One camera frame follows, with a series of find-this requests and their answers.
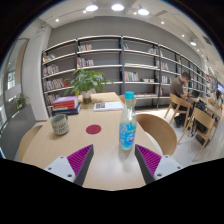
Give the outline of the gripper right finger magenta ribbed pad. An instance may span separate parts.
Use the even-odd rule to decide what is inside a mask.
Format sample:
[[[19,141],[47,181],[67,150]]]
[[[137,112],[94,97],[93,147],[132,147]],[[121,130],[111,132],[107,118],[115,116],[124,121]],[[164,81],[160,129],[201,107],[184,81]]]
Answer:
[[[182,166],[169,155],[160,156],[138,144],[135,145],[135,156],[146,184],[182,169]]]

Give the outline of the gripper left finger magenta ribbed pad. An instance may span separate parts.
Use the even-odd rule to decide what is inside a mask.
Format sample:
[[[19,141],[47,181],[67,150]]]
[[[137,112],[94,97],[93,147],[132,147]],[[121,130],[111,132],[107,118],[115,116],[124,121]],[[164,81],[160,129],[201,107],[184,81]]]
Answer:
[[[93,155],[93,145],[89,145],[69,156],[59,156],[45,168],[45,171],[82,186]]]

